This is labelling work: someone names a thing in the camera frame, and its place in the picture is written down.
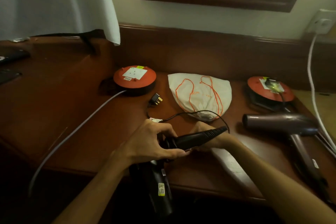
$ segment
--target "yellow sticker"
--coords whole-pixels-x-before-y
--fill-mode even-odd
[[[166,195],[165,184],[159,183],[159,197],[164,197]]]

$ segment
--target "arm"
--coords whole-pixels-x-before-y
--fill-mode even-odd
[[[162,149],[157,142],[158,133],[177,136],[170,124],[145,120],[129,140],[111,154],[103,168],[53,221],[53,224],[98,223],[124,171],[130,165],[187,155],[180,149]]]
[[[212,128],[203,122],[198,122],[192,132]],[[260,159],[234,136],[221,134],[202,148],[223,148],[231,153],[286,223],[336,223],[336,213],[324,202]]]

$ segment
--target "wall socket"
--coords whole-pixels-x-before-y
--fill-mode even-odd
[[[320,9],[310,21],[306,32],[328,34],[336,22],[336,11]]]

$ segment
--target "white curtain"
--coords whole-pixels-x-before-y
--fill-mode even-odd
[[[120,44],[112,0],[0,0],[0,40],[94,29]]]

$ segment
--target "hand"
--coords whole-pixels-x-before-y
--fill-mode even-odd
[[[162,158],[175,159],[188,155],[187,152],[181,149],[161,148],[157,140],[158,133],[177,137],[170,124],[145,120],[117,150],[119,156],[126,158],[128,165],[132,165]]]
[[[201,121],[198,121],[195,127],[193,127],[193,129],[190,131],[190,133],[196,133],[210,129],[214,129],[214,127],[205,124]],[[237,140],[237,138],[234,137],[233,135],[230,135],[229,133],[222,133],[219,136],[215,137],[214,139],[203,144],[202,146],[197,147],[196,150],[209,151],[211,148],[223,149],[226,147],[229,141],[235,141],[235,140]]]

